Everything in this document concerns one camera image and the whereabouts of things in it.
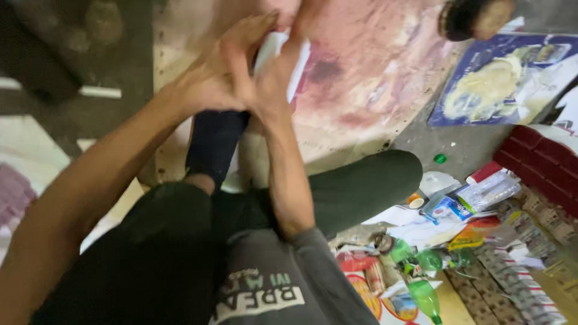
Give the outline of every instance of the green bottle cap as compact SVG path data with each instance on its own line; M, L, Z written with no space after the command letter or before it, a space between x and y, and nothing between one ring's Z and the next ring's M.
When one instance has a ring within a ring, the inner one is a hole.
M443 164L443 163L445 163L445 162L447 161L447 157L446 157L445 154L440 153L440 154L438 154L437 156L435 156L435 158L433 159L433 161L435 161L436 164L440 164L440 165L441 165L441 164Z
M441 319L441 317L439 317L439 316L432 316L431 319L432 319L432 322L433 322L435 325L442 325L442 324L443 324L443 323L442 323L442 319Z

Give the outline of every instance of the knee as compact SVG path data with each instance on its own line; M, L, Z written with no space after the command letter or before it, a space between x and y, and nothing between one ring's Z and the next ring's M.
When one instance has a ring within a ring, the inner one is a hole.
M388 150L378 156L389 168L395 168L413 191L420 187L424 172L421 161L415 154L404 150Z

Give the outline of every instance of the person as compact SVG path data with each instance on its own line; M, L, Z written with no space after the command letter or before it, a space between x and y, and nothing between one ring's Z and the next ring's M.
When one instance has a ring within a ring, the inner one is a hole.
M377 323L326 235L409 196L421 163L388 150L307 176L286 89L306 37L298 22L308 13L299 11L264 73L251 77L245 51L222 39L228 80L191 66L54 180L28 208L0 269L0 324ZM270 186L225 193L250 115L266 139ZM79 255L145 161L190 116L184 180L150 190Z

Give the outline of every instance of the bottle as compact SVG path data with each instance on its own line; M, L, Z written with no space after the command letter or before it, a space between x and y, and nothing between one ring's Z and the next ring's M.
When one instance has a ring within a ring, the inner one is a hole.
M390 256L394 263L398 264L399 262L405 261L413 256L413 253L413 249L403 239L398 239L395 247L390 253Z
M491 184L491 182L489 182L488 184L493 186L483 186L481 188L472 186L471 189L458 193L462 203L469 206L468 209L471 208L473 213L482 212L492 205L514 196L522 190L520 184L509 176L506 176L506 178L499 183Z
M434 324L441 325L442 319L439 317L438 295L429 282L426 280L412 282L407 285L407 288L421 312L428 316Z
M449 264L451 268L470 267L473 260L473 252L469 248L460 248L450 251Z
M433 249L426 249L417 253L416 260L421 269L426 271L437 271L443 268L442 256Z

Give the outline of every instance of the black sock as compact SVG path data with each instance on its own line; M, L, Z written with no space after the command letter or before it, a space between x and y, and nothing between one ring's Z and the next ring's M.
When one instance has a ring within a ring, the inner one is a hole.
M219 190L231 165L237 143L249 123L249 112L206 110L193 119L187 175L209 175Z

